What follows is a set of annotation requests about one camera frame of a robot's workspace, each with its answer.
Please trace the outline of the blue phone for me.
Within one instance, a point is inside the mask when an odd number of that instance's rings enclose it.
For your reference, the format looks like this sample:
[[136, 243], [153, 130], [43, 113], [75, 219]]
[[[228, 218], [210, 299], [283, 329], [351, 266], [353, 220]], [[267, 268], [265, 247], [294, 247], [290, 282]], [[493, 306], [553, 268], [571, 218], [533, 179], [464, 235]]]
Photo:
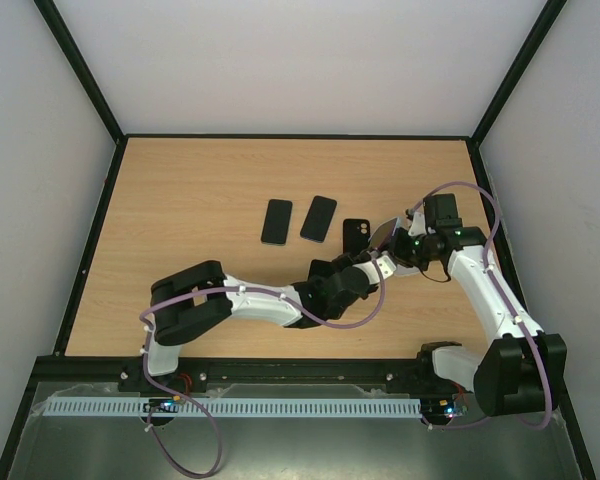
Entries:
[[301, 227], [300, 237], [322, 243], [326, 239], [336, 208], [335, 199], [316, 195]]

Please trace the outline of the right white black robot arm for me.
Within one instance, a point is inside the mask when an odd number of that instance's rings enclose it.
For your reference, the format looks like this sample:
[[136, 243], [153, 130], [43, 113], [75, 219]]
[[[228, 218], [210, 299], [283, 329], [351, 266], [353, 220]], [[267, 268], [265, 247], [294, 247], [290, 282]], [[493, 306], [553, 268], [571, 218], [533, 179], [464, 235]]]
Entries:
[[416, 379], [435, 392], [449, 381], [474, 394], [489, 417], [542, 413], [549, 419], [559, 403], [567, 347], [529, 315], [505, 281], [491, 250], [492, 240], [467, 227], [452, 194], [434, 194], [407, 215], [410, 225], [393, 233], [389, 251], [403, 270], [425, 272], [439, 263], [460, 284], [489, 348], [482, 356], [459, 344], [429, 347]]

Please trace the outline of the beige phone case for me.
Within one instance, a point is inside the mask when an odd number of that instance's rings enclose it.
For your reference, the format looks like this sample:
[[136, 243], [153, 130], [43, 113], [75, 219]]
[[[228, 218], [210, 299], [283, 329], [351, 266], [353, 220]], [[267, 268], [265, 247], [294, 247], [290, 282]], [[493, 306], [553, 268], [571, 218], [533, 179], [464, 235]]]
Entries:
[[411, 275], [419, 275], [420, 269], [418, 267], [405, 267], [402, 265], [397, 265], [394, 271], [394, 275], [396, 277], [407, 277]]

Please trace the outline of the black phone case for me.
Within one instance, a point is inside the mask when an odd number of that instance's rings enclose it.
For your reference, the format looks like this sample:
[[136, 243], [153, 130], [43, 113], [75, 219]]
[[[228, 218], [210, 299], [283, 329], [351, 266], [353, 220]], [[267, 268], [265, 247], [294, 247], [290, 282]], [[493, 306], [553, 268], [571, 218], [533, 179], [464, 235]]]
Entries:
[[342, 225], [343, 252], [352, 256], [366, 250], [370, 242], [370, 222], [367, 219], [347, 218]]

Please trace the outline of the black phone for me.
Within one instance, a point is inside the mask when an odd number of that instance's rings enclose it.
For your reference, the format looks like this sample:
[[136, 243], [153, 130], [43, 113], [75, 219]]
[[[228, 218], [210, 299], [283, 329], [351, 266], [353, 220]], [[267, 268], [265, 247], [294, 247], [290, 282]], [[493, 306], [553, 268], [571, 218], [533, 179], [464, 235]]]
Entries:
[[324, 283], [336, 272], [331, 261], [314, 259], [310, 263], [307, 280], [313, 283]]

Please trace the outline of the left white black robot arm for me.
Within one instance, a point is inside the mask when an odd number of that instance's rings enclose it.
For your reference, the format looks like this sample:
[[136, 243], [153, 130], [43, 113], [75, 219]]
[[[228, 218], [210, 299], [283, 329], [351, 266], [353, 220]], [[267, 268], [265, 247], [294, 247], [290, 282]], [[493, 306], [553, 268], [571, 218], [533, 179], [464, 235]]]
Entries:
[[342, 255], [322, 274], [282, 287], [240, 280], [216, 260], [194, 265], [151, 286], [150, 307], [141, 314], [147, 373], [174, 373], [181, 348], [228, 319], [291, 329], [358, 328], [379, 313], [395, 271], [391, 257], [374, 250]]

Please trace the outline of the light blue phone case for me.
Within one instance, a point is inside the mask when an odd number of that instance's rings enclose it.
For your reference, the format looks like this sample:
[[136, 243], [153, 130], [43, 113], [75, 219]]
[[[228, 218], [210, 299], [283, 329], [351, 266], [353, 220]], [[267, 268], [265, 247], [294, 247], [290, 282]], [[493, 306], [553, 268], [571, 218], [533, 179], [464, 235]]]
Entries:
[[399, 217], [394, 217], [379, 225], [370, 236], [369, 248], [378, 251], [384, 249], [391, 242], [400, 223], [401, 219]]

